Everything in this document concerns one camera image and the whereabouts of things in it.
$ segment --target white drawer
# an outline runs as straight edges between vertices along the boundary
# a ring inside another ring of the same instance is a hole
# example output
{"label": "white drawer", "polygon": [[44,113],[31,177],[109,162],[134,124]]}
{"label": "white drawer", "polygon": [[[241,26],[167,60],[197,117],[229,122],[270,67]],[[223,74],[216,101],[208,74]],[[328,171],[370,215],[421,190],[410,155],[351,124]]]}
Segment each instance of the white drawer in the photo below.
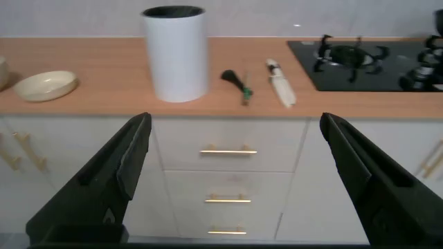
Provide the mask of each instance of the white drawer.
{"label": "white drawer", "polygon": [[[154,120],[164,169],[292,172],[304,120],[161,118]],[[202,154],[208,145],[256,154]]]}
{"label": "white drawer", "polygon": [[[166,181],[182,237],[273,239],[291,174],[166,171]],[[206,199],[250,203],[206,203]],[[208,234],[210,230],[246,234]]]}

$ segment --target white wall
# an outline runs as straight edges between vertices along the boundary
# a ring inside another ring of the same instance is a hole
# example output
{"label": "white wall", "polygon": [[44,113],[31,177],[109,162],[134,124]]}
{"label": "white wall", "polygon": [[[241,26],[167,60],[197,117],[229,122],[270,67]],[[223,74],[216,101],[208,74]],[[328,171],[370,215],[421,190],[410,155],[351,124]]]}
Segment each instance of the white wall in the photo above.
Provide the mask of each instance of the white wall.
{"label": "white wall", "polygon": [[143,36],[140,12],[174,4],[205,8],[210,36],[426,36],[443,8],[443,0],[0,0],[0,37]]}

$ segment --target wooden countertop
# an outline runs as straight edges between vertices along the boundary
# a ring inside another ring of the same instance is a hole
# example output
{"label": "wooden countertop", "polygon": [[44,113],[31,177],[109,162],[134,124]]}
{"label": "wooden countertop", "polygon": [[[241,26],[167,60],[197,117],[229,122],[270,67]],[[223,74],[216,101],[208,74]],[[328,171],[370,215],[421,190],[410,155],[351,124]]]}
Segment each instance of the wooden countertop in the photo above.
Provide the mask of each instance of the wooden countertop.
{"label": "wooden countertop", "polygon": [[[45,71],[68,70],[80,85],[63,98],[28,103],[11,88],[0,92],[0,113],[138,114],[162,116],[443,118],[443,93],[318,92],[286,45],[289,38],[210,38],[210,92],[191,102],[156,98],[143,38],[3,38],[0,55],[8,60],[11,82]],[[264,65],[273,58],[297,95],[286,109],[268,82]],[[249,107],[241,94],[219,79],[223,70],[251,73]]]}

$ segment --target gold drawer handle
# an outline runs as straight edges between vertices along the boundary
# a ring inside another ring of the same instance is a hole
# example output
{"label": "gold drawer handle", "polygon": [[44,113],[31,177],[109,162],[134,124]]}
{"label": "gold drawer handle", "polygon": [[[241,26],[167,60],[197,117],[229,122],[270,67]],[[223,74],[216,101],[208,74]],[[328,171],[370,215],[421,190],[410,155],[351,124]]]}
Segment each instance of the gold drawer handle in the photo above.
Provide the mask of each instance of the gold drawer handle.
{"label": "gold drawer handle", "polygon": [[243,145],[241,150],[220,150],[216,149],[215,145],[208,145],[204,150],[201,150],[202,154],[230,154],[230,155],[244,155],[249,156],[256,154],[257,151],[252,150],[248,145]]}
{"label": "gold drawer handle", "polygon": [[212,228],[212,230],[208,231],[208,234],[234,234],[234,235],[245,235],[246,232],[242,231],[243,229],[241,227],[237,227],[237,230],[235,231],[221,231],[216,230],[215,228]]}
{"label": "gold drawer handle", "polygon": [[239,194],[238,199],[217,199],[215,194],[210,195],[210,199],[205,200],[206,203],[250,203],[251,200],[244,198],[243,194]]}
{"label": "gold drawer handle", "polygon": [[2,157],[3,160],[5,160],[5,162],[9,165],[9,167],[11,167],[11,169],[13,171],[16,171],[19,169],[19,167],[17,166],[17,163],[20,160],[19,156],[12,157],[8,154],[8,152],[6,152],[2,149],[0,149],[0,156]]}
{"label": "gold drawer handle", "polygon": [[39,171],[43,171],[46,166],[46,158],[38,157],[33,149],[29,145],[29,134],[25,134],[24,137],[21,137],[17,132],[13,133],[15,139],[20,144],[20,147],[26,152],[29,159],[35,164]]}
{"label": "gold drawer handle", "polygon": [[440,153],[440,155],[435,159],[434,163],[431,165],[428,165],[428,161],[433,157],[435,153],[443,146],[443,139],[434,147],[434,149],[430,152],[430,154],[424,159],[424,162],[422,163],[421,169],[424,169],[424,175],[423,178],[428,178],[435,169],[438,168],[438,166],[443,161],[443,152]]}

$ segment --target white cylindrical container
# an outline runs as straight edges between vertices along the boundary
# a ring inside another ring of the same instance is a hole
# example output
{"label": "white cylindrical container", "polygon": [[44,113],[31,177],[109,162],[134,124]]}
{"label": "white cylindrical container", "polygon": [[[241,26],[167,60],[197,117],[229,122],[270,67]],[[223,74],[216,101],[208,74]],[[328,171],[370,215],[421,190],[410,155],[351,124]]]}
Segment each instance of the white cylindrical container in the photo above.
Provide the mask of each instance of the white cylindrical container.
{"label": "white cylindrical container", "polygon": [[156,96],[186,102],[208,92],[205,11],[161,6],[143,11],[147,54]]}

